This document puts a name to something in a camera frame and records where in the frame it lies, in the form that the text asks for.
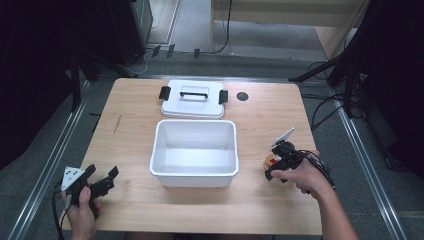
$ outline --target white plastic bin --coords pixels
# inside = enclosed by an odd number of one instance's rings
[[[228,187],[237,174],[236,126],[226,120],[162,120],[150,172],[163,186]]]

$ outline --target white rectangle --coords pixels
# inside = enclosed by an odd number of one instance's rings
[[[162,120],[150,172],[164,186],[227,187],[239,168],[236,127],[226,120]]]
[[[224,105],[219,104],[220,91],[224,90],[222,83],[173,79],[168,86],[171,92],[162,103],[163,115],[191,119],[222,119],[224,116]],[[181,92],[193,95],[181,96]]]

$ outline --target human arm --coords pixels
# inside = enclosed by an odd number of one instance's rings
[[[67,212],[67,217],[72,229],[72,240],[92,240],[96,234],[96,221],[90,209],[90,188],[84,187],[79,196],[79,206],[72,205]]]
[[[294,170],[274,170],[271,176],[296,183],[296,187],[302,193],[311,193],[312,197],[318,201],[323,239],[359,239],[336,192],[322,173],[308,160],[303,159]]]

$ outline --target black wire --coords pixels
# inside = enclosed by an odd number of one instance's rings
[[[63,226],[63,220],[65,219],[66,214],[68,214],[69,209],[71,209],[71,208],[66,209],[66,210],[65,210],[65,213],[64,213],[64,214],[63,214],[63,216],[62,216],[62,220],[60,221],[60,229],[62,229],[62,226]]]
[[[335,95],[333,95],[333,96],[330,96],[330,97],[327,97],[324,101],[322,101],[316,108],[315,108],[315,111],[314,111],[314,113],[312,114],[312,120],[311,120],[311,125],[310,125],[310,127],[311,127],[311,131],[313,131],[313,130],[315,130],[315,128],[316,127],[314,127],[314,122],[315,122],[315,116],[316,116],[316,114],[317,114],[317,112],[318,112],[318,110],[319,110],[319,108],[324,104],[324,103],[326,103],[327,101],[329,101],[329,100],[335,100],[335,99],[337,99],[336,97],[338,97],[338,96],[343,96],[344,94],[335,94]]]
[[[318,122],[317,124],[315,124],[315,117],[316,117],[316,114],[317,114],[317,112],[318,112],[318,110],[319,110],[319,108],[324,104],[324,103],[326,103],[327,101],[329,101],[329,100],[338,100],[338,101],[340,101],[340,100],[343,100],[343,96],[344,96],[344,94],[335,94],[335,95],[333,95],[333,96],[329,96],[329,97],[325,97],[325,96],[319,96],[319,95],[314,95],[314,94],[302,94],[301,95],[302,97],[304,97],[304,98],[318,98],[318,99],[324,99],[324,101],[322,101],[316,108],[315,108],[315,111],[314,111],[314,113],[312,114],[312,120],[311,120],[311,123],[310,123],[310,128],[311,128],[311,131],[314,131],[319,125],[321,125],[322,123],[324,123],[326,120],[328,120],[331,116],[333,116],[335,113],[336,113],[336,111],[337,110],[339,110],[340,108],[342,108],[342,107],[344,107],[344,106],[339,106],[339,107],[337,107],[335,110],[333,110],[330,114],[328,114],[327,116],[325,116],[320,122]],[[359,107],[359,102],[355,102],[355,101],[351,101],[351,103],[350,103],[350,106],[351,107]],[[355,116],[355,115],[353,115],[353,114],[351,114],[352,115],[352,118],[357,118],[357,119],[361,119],[362,118],[362,116]]]
[[[59,218],[57,217],[57,210],[56,210],[56,194],[53,193],[53,197],[52,197],[52,209],[53,209],[53,218],[54,218],[54,223],[56,226],[56,231],[58,234],[58,239],[59,240],[64,240],[65,237],[63,236],[62,233],[62,226],[59,225]]]
[[[340,63],[339,63],[339,59],[340,59],[341,57],[340,57],[340,55],[339,56],[337,56],[336,58],[335,58],[335,62],[336,62],[336,64],[337,64],[337,66],[339,66],[340,68],[343,68],[343,69],[349,69],[349,68],[351,68],[352,67],[352,65],[351,64],[349,64],[348,66],[342,66]]]
[[[233,0],[230,0],[230,7],[228,9],[228,18],[227,18],[227,39],[225,40],[225,44],[224,46],[222,46],[221,49],[219,49],[218,51],[214,51],[214,52],[201,52],[201,53],[210,53],[210,54],[218,54],[220,52],[222,52],[222,50],[224,50],[224,48],[227,46],[228,44],[228,40],[230,39],[230,19],[231,19],[231,6],[233,5]]]
[[[330,114],[328,114],[327,116],[325,116],[320,122],[318,122],[317,124],[315,124],[314,126],[312,126],[311,127],[311,131],[314,131],[315,129],[317,129],[319,125],[321,125],[322,123],[324,123],[325,121],[327,121],[331,116],[333,116],[342,107],[343,106],[337,107]]]
[[[168,53],[168,50],[159,50],[158,53]],[[180,53],[180,54],[193,54],[193,52],[182,52],[182,51],[173,51],[174,53]]]
[[[311,63],[309,66],[308,66],[308,72],[311,70],[311,67],[314,65],[314,64],[324,64],[324,63],[327,63],[327,62],[313,62],[313,63]],[[324,73],[324,75],[325,75],[325,78],[323,78],[323,77],[318,77],[318,74],[316,74],[314,77],[315,78],[317,78],[317,79],[319,79],[319,80],[328,80],[328,75],[327,75],[327,73],[325,72],[327,69],[325,69],[324,71],[322,71],[322,73]]]
[[[327,173],[327,170],[325,169],[324,163],[321,161],[321,159],[313,152],[308,150],[296,150],[289,147],[286,147],[284,145],[278,145],[278,147],[287,149],[291,151],[294,154],[300,155],[303,158],[306,158],[318,171],[321,172],[322,175],[327,179],[327,181],[330,183],[331,187],[333,187],[334,190],[336,190],[335,184],[333,182],[333,179],[331,179],[330,175]],[[316,157],[316,160],[319,162],[318,166],[315,160],[311,159],[306,153],[313,154]]]

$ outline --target black latch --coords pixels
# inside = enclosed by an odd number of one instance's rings
[[[163,86],[160,90],[159,99],[164,99],[165,101],[168,101],[169,94],[171,94],[171,88],[169,86]]]
[[[227,90],[221,90],[219,91],[219,104],[223,104],[228,102],[228,91]]]

